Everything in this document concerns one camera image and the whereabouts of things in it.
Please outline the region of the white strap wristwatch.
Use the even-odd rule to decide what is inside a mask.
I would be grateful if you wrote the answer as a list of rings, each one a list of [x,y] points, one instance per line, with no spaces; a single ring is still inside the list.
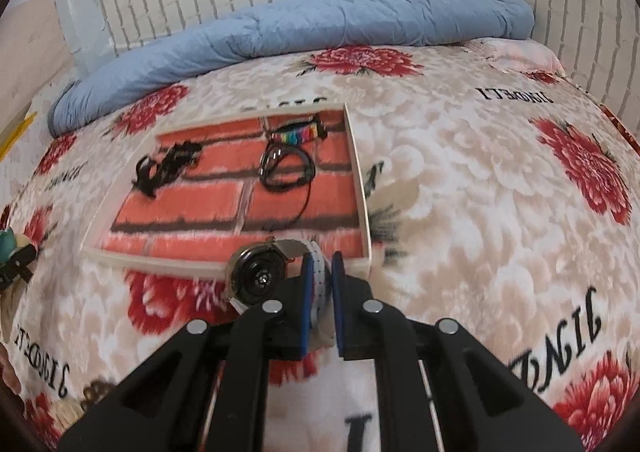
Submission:
[[[227,265],[226,296],[234,310],[243,314],[267,300],[278,284],[292,277],[290,269],[296,267],[295,261],[306,255],[312,263],[309,349],[314,351],[335,344],[335,327],[330,321],[330,264],[316,242],[270,237],[241,247]]]

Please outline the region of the cream pink hair clip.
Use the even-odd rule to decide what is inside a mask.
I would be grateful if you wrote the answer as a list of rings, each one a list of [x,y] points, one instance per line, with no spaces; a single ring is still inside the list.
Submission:
[[[0,263],[7,263],[18,250],[18,242],[14,230],[10,227],[0,231]]]

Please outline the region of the brick-pattern jewelry tray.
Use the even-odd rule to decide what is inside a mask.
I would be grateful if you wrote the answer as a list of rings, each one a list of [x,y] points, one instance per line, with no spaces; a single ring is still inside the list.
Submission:
[[[326,128],[325,139],[303,145],[314,179],[292,191],[267,191],[258,169],[268,132],[314,118]],[[134,188],[144,163],[162,161],[184,142],[201,145],[195,163],[153,197]],[[368,276],[371,236],[346,105],[254,110],[154,128],[116,173],[80,250],[118,268],[222,279],[232,253],[270,237],[311,239],[327,256],[341,251],[349,273]]]

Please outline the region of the floral fleece blanket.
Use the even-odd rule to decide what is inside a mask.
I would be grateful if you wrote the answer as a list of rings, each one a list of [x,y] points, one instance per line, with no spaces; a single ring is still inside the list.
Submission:
[[[422,322],[463,325],[589,451],[639,446],[639,154],[563,77],[463,46],[344,46],[184,79],[62,135],[4,219],[43,250],[1,297],[1,405],[53,449],[101,390],[219,285],[82,261],[107,187],[154,128],[340,103],[367,197],[370,279]]]

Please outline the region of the pink floral pillow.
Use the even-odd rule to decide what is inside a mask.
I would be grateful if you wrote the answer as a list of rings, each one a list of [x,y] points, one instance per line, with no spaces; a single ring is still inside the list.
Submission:
[[[564,67],[550,48],[532,39],[480,38],[465,42],[463,48],[483,57],[491,67],[499,70],[566,76]]]

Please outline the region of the blue rolled duvet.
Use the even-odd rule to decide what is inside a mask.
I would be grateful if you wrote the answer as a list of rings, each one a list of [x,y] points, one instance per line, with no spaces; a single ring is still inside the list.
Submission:
[[[156,39],[70,86],[50,108],[52,137],[73,132],[184,79],[253,58],[347,45],[526,40],[525,0],[286,0],[244,8]]]

